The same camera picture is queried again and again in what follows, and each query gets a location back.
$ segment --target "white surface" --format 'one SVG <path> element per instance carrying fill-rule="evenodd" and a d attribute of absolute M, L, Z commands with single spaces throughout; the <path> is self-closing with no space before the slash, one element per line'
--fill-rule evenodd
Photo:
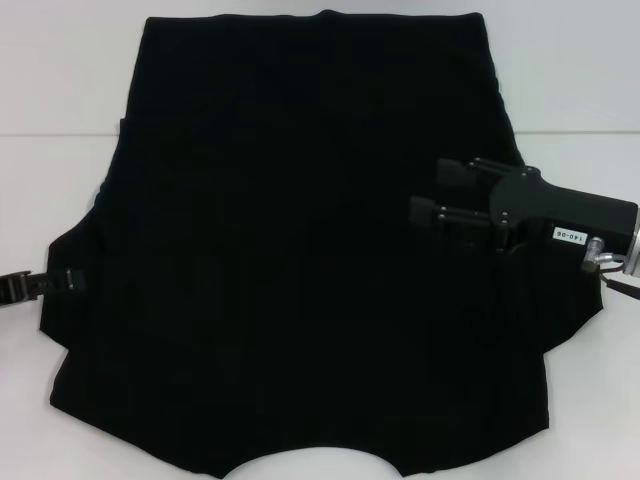
<path fill-rule="evenodd" d="M 323 8 L 481 11 L 516 129 L 640 130 L 636 3 L 0 0 L 0 272 L 41 271 L 47 244 L 91 204 L 115 137 L 29 135 L 115 131 L 147 16 Z M 640 202 L 640 135 L 520 135 L 518 144 L 552 183 Z M 605 303 L 606 311 L 547 356 L 550 431 L 485 461 L 420 478 L 640 478 L 640 302 L 605 291 Z M 38 333 L 39 311 L 39 302 L 0 310 L 0 479 L 195 478 L 48 405 L 65 352 Z M 370 455 L 316 449 L 256 460 L 228 478 L 399 476 Z"/>

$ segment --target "black fabric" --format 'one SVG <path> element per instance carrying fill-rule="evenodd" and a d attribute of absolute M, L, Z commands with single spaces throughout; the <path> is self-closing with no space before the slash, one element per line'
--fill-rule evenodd
<path fill-rule="evenodd" d="M 476 206 L 435 186 L 476 156 L 522 164 L 478 14 L 149 19 L 108 176 L 50 248 L 89 288 L 44 303 L 52 405 L 216 477 L 314 446 L 431 472 L 547 428 L 543 353 L 599 282 L 409 227 L 412 195 Z"/>

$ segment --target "silver connector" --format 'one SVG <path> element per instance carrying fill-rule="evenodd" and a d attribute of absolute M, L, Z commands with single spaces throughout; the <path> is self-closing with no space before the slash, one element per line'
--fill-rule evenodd
<path fill-rule="evenodd" d="M 636 214 L 636 229 L 633 232 L 633 240 L 627 253 L 627 261 L 622 273 L 633 277 L 640 277 L 640 240 L 638 239 L 638 231 L 640 230 L 640 210 Z"/>
<path fill-rule="evenodd" d="M 600 256 L 604 251 L 604 240 L 600 237 L 593 237 L 587 243 L 587 253 L 582 261 L 582 270 L 585 272 L 595 272 L 600 266 Z"/>

